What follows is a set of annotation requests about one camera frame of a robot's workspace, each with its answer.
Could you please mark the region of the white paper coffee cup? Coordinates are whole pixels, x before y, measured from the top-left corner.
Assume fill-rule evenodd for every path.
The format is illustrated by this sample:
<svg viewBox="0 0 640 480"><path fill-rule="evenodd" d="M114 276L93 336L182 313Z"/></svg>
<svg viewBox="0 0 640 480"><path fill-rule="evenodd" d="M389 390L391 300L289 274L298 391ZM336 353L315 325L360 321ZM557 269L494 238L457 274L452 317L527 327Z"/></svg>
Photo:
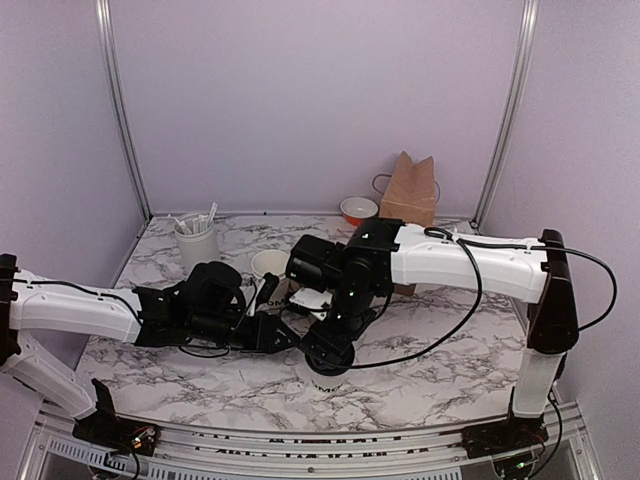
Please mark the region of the white paper coffee cup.
<svg viewBox="0 0 640 480"><path fill-rule="evenodd" d="M309 371L309 382L311 386L318 392L324 394L333 394L340 390L347 378L347 374L341 375L322 375L314 370Z"/></svg>

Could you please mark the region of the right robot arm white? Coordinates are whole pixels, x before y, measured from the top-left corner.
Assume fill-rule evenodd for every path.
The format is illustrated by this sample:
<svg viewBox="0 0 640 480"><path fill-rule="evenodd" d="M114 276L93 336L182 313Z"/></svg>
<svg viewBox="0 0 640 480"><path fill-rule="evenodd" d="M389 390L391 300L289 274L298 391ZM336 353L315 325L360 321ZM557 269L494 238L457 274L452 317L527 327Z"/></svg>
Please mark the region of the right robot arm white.
<svg viewBox="0 0 640 480"><path fill-rule="evenodd" d="M453 233L401 220L364 221L345 244L311 235L293 247L287 278L332 299L299 343L309 368L335 377L355 368L355 341L375 320L370 305L398 285L433 284L495 293L528 306L526 348L495 438L515 448L534 431L563 357L577 343L577 308L563 238L521 240Z"/></svg>

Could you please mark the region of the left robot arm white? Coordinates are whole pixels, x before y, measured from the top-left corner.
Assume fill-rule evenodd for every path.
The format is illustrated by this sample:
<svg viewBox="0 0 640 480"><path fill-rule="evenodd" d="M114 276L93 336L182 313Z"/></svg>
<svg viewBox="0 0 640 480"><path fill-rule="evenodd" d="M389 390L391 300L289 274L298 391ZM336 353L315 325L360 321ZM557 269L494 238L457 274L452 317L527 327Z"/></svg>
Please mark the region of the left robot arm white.
<svg viewBox="0 0 640 480"><path fill-rule="evenodd" d="M164 289L93 290L22 270L1 257L1 369L62 407L106 445L125 438L109 389L84 380L46 349L33 330L110 338L137 347L184 347L274 354L294 347L298 335L278 316L260 310L277 278L266 274L245 297L242 277L221 261L197 264L188 278Z"/></svg>

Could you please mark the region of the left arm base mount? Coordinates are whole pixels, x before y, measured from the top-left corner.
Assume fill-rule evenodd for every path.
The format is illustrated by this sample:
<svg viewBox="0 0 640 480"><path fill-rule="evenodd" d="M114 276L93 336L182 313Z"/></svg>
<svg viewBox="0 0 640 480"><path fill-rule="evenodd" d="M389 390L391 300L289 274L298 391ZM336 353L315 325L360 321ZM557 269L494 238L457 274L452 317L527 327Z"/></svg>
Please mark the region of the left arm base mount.
<svg viewBox="0 0 640 480"><path fill-rule="evenodd" d="M124 418L116 413L111 393L97 379L91 384L96 393L95 410L75 419L73 436L96 445L152 456L159 438L159 426L147 421Z"/></svg>

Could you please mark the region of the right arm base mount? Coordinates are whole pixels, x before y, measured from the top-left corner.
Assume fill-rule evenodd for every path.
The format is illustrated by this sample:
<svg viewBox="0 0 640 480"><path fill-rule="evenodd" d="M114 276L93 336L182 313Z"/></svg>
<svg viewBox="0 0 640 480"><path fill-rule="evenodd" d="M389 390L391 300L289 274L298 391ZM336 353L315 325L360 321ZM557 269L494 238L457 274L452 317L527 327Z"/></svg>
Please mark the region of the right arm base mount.
<svg viewBox="0 0 640 480"><path fill-rule="evenodd" d="M513 402L504 419L464 427L461 431L461 445L469 459L531 447L548 439L544 414L521 416L515 413Z"/></svg>

